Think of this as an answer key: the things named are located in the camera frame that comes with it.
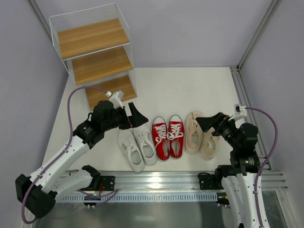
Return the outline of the beige lace sneaker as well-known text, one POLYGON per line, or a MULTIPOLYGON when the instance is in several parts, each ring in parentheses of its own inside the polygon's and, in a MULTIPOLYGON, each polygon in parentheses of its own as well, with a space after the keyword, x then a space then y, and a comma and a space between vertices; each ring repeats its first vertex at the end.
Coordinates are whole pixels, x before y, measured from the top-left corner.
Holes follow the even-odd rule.
POLYGON ((214 128, 204 133, 204 138, 199 149, 199 155, 203 160, 210 161, 217 151, 219 136, 213 136, 214 128))
POLYGON ((186 153, 190 155, 198 153, 204 138, 204 133, 196 121, 197 117, 203 117, 203 113, 192 111, 185 122, 184 148, 186 153))

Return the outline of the red sneaker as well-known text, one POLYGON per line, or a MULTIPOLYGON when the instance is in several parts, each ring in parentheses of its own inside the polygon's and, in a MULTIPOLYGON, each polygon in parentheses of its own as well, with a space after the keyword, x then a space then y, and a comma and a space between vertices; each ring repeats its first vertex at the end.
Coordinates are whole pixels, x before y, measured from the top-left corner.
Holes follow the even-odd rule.
POLYGON ((155 145, 157 157, 160 161, 169 159, 169 140, 167 138, 167 124, 163 117, 157 116, 152 122, 152 138, 155 145))
POLYGON ((169 119, 167 138, 169 140, 170 156, 173 159, 179 159, 183 152, 184 124, 180 116, 176 114, 169 119))

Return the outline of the white sneaker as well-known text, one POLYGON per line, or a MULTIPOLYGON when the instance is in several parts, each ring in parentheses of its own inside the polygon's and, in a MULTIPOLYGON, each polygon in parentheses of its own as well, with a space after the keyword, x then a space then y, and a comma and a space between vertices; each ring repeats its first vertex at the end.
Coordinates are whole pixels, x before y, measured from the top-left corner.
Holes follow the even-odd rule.
POLYGON ((145 163, 132 132, 130 130, 121 130, 118 134, 118 144, 132 171, 136 173, 142 172, 145 163))
POLYGON ((152 140, 152 134, 146 125, 134 128, 133 134, 139 145, 143 160, 146 165, 152 166, 157 162, 155 146, 152 140))

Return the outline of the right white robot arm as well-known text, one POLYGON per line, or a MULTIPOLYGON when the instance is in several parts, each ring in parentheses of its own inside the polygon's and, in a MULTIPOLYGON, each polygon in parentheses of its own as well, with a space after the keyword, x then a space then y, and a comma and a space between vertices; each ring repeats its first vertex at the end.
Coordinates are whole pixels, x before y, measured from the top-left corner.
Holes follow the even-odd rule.
POLYGON ((258 128, 250 123, 236 127, 235 120, 223 113, 196 121, 204 133, 213 129, 214 136, 221 136, 232 147, 230 164, 216 168, 215 180, 227 194, 236 226, 268 228, 256 152, 258 128))

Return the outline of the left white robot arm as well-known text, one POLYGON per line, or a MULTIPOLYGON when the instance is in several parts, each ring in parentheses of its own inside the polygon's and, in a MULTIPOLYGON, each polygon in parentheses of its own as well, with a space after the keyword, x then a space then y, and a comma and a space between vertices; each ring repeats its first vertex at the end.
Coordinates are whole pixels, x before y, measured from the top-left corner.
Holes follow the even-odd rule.
POLYGON ((21 215, 25 223, 28 223, 25 209, 40 219, 61 198, 78 190, 99 189, 100 172, 90 165, 83 166, 67 178, 60 177, 76 160, 101 141, 105 132, 115 128, 135 128, 148 122, 148 118, 133 103, 128 105, 130 116, 123 106, 115 107, 110 101, 98 102, 88 118, 71 132, 68 142, 51 160, 29 176, 22 174, 16 178, 16 194, 22 204, 21 215))

